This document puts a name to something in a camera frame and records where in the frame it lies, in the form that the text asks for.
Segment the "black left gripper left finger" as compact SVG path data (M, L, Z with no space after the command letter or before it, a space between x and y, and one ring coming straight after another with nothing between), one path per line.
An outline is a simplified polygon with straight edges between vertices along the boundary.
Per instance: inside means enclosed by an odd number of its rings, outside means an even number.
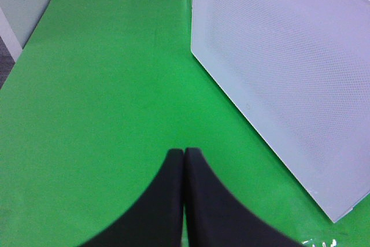
M180 246L184 151L171 149L148 188L117 220L81 246Z

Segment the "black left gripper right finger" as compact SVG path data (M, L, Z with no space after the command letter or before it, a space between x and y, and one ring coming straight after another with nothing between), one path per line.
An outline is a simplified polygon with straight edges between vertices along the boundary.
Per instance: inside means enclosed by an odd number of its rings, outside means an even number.
M184 204L190 246L299 246L241 204L201 149L185 151Z

